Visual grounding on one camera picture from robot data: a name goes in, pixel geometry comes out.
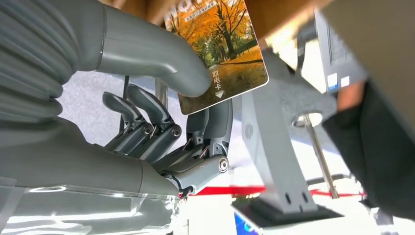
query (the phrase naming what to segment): red stripe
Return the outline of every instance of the red stripe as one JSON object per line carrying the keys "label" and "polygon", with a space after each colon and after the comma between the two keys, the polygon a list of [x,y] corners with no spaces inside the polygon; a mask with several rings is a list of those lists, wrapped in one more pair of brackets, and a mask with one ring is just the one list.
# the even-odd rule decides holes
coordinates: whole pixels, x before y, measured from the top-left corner
{"label": "red stripe", "polygon": [[[233,194],[233,195],[249,195],[253,193],[264,192],[266,188],[264,186],[254,186],[254,187],[206,187],[200,191],[195,196],[201,195],[224,195],[224,194]],[[320,189],[310,190],[311,195],[320,195],[320,196],[331,196],[330,192],[323,192]],[[366,196],[365,193],[339,193],[339,197],[352,197],[352,196]]]}

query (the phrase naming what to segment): transparent plastic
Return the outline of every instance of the transparent plastic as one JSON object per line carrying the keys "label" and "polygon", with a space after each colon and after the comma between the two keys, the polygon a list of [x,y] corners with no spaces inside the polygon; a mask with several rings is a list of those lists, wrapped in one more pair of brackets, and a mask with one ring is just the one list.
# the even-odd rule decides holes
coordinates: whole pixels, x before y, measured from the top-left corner
{"label": "transparent plastic", "polygon": [[17,187],[0,177],[1,235],[167,234],[177,221],[177,196],[70,185]]}

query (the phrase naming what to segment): bolt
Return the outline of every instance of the bolt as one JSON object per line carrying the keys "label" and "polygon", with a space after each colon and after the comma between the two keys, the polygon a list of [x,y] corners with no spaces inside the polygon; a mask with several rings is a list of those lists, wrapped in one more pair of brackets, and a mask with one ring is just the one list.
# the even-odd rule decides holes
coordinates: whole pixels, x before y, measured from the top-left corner
{"label": "bolt", "polygon": [[144,127],[144,134],[149,135],[153,131],[153,127],[151,125],[146,125]]}
{"label": "bolt", "polygon": [[228,170],[228,160],[226,158],[221,158],[219,160],[219,171],[224,173]]}
{"label": "bolt", "polygon": [[181,132],[180,128],[177,128],[177,127],[174,128],[173,129],[173,132],[172,132],[172,134],[173,134],[174,137],[179,137],[181,133],[182,132]]}

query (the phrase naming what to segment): card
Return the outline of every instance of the card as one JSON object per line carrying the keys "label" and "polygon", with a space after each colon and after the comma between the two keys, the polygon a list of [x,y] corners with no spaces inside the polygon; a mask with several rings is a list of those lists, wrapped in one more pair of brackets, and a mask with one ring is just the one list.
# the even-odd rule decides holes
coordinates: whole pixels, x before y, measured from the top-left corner
{"label": "card", "polygon": [[164,19],[167,30],[193,47],[212,78],[211,86],[203,95],[196,98],[179,95],[184,115],[268,82],[261,50],[243,0],[185,0]]}

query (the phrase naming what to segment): gray robot arm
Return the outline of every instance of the gray robot arm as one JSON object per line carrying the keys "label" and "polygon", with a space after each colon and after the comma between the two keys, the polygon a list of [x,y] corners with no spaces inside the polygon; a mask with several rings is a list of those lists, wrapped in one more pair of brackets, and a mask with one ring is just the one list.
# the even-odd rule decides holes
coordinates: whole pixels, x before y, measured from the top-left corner
{"label": "gray robot arm", "polygon": [[48,0],[71,24],[80,47],[78,70],[149,75],[196,97],[210,74],[186,41],[96,0]]}
{"label": "gray robot arm", "polygon": [[[76,125],[57,117],[62,106],[55,98],[76,71],[150,75],[183,95],[199,96],[211,79],[186,42],[96,0],[2,0],[0,22],[0,178],[15,180],[15,188],[72,185],[178,195],[146,162],[87,143]],[[41,201],[29,205],[51,202],[35,197]],[[164,226],[171,213],[164,203],[155,211],[152,202],[140,204],[140,212]],[[57,211],[79,206],[56,205]],[[23,204],[15,206],[13,216],[41,211],[26,214]],[[101,215],[105,205],[96,209]]]}

